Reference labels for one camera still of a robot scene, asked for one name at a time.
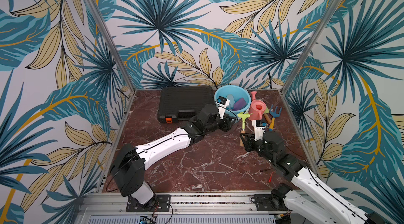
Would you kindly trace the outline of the green toy rake wooden handle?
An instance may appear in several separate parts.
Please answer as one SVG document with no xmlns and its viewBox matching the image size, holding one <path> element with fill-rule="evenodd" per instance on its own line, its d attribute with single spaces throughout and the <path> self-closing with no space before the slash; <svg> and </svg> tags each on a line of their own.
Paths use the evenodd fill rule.
<svg viewBox="0 0 404 224">
<path fill-rule="evenodd" d="M 242 129 L 240 134 L 240 146 L 244 147 L 247 152 L 253 150 L 254 134 L 246 132 L 246 120 L 250 117 L 248 112 L 240 112 L 237 114 L 238 118 L 242 120 Z"/>
</svg>

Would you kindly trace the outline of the purple toy shovel pink handle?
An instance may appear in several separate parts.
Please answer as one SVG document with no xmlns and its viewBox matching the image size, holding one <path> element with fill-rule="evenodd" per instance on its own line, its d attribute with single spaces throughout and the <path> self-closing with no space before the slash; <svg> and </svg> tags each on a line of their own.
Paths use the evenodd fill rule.
<svg viewBox="0 0 404 224">
<path fill-rule="evenodd" d="M 244 111 L 247 106 L 247 102 L 244 98 L 239 99 L 234 103 L 233 111 Z"/>
</svg>

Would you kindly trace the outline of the light blue plastic bucket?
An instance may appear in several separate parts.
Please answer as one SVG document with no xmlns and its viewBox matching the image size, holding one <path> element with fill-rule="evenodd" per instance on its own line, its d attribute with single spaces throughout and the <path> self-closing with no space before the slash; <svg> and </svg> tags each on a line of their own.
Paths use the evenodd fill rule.
<svg viewBox="0 0 404 224">
<path fill-rule="evenodd" d="M 247 112 L 251 97 L 242 87 L 227 85 L 216 90 L 214 101 L 219 110 L 220 119 L 223 119 L 225 114 L 236 118 L 238 113 Z"/>
</svg>

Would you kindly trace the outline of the pink toy watering can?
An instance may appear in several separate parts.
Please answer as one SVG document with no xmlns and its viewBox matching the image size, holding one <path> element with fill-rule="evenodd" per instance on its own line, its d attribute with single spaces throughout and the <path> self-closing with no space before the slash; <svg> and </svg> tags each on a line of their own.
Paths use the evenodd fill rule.
<svg viewBox="0 0 404 224">
<path fill-rule="evenodd" d="M 257 92 L 252 91 L 251 95 L 251 104 L 248 110 L 250 114 L 249 120 L 262 120 L 265 111 L 267 110 L 267 105 L 256 97 Z"/>
</svg>

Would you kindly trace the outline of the light blue toy trowel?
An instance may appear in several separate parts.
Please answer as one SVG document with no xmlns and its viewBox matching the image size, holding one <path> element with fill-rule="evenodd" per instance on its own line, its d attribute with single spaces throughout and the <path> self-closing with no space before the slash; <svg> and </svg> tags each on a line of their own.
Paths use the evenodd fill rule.
<svg viewBox="0 0 404 224">
<path fill-rule="evenodd" d="M 228 95 L 226 96 L 226 98 L 227 98 L 227 100 L 229 101 L 229 105 L 228 105 L 227 108 L 230 109 L 230 110 L 232 110 L 233 107 L 234 107 L 234 104 L 235 104 L 235 99 L 234 99 L 233 95 L 231 95 L 231 94 L 228 94 Z"/>
</svg>

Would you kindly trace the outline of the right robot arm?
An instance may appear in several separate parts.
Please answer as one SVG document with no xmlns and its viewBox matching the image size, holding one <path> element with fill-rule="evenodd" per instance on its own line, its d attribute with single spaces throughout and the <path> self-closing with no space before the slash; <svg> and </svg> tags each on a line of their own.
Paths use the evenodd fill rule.
<svg viewBox="0 0 404 224">
<path fill-rule="evenodd" d="M 247 152 L 256 152 L 272 164 L 283 178 L 301 189 L 312 200 L 307 200 L 296 190 L 281 183 L 270 194 L 254 195 L 258 211 L 291 211 L 300 214 L 313 224 L 383 224 L 376 212 L 366 213 L 354 206 L 325 184 L 296 156 L 286 152 L 283 138 L 276 132 L 266 131 L 256 140 L 250 133 L 241 133 Z"/>
</svg>

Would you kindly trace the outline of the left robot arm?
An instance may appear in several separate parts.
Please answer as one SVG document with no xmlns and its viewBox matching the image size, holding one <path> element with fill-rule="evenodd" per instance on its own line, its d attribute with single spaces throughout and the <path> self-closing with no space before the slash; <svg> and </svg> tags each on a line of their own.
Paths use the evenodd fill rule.
<svg viewBox="0 0 404 224">
<path fill-rule="evenodd" d="M 225 110 L 208 104 L 183 127 L 162 138 L 136 147 L 124 145 L 110 167 L 112 181 L 121 196 L 135 199 L 142 207 L 152 206 L 156 195 L 145 181 L 145 171 L 172 153 L 202 141 L 210 133 L 230 131 L 238 119 L 225 114 Z"/>
</svg>

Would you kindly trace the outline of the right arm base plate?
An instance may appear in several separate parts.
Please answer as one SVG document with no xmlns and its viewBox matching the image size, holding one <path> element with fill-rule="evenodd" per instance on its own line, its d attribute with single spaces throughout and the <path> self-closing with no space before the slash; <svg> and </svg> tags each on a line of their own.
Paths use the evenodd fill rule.
<svg viewBox="0 0 404 224">
<path fill-rule="evenodd" d="M 291 211 L 285 205 L 286 197 L 273 194 L 255 194 L 251 198 L 257 211 Z"/>
</svg>

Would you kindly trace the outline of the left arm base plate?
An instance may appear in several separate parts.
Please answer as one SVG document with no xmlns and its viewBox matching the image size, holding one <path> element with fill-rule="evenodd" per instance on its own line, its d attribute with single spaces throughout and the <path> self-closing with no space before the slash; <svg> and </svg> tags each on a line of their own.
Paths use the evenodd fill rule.
<svg viewBox="0 0 404 224">
<path fill-rule="evenodd" d="M 171 195 L 169 194 L 157 194 L 147 203 L 141 204 L 133 196 L 128 196 L 126 212 L 169 212 L 170 200 Z"/>
</svg>

